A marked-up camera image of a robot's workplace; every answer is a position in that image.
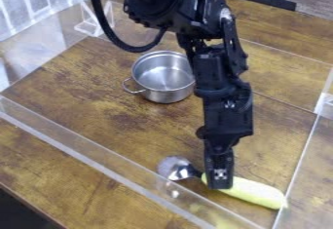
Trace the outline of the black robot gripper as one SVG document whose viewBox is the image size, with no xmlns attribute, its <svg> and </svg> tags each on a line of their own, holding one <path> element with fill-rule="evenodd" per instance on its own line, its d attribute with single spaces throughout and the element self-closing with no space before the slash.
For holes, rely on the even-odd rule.
<svg viewBox="0 0 333 229">
<path fill-rule="evenodd" d="M 211 189 L 230 189 L 234 176 L 234 154 L 239 139 L 254 132 L 253 90 L 249 83 L 196 84 L 195 96 L 203 101 L 204 125 L 198 130 L 204 141 L 204 172 Z"/>
</svg>

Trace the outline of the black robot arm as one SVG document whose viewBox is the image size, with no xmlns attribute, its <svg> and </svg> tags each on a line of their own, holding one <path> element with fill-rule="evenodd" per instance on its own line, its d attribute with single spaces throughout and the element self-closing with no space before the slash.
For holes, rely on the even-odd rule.
<svg viewBox="0 0 333 229">
<path fill-rule="evenodd" d="M 144 46 L 131 46 L 116 36 L 101 0 L 91 0 L 96 19 L 113 44 L 143 53 L 175 33 L 195 76 L 195 96 L 203 100 L 204 125 L 196 136 L 204 142 L 204 173 L 208 187 L 228 189 L 234 180 L 232 147 L 254 132 L 253 90 L 239 75 L 249 69 L 237 34 L 235 17 L 224 0 L 123 0 L 123 11 L 134 22 L 159 33 Z"/>
</svg>

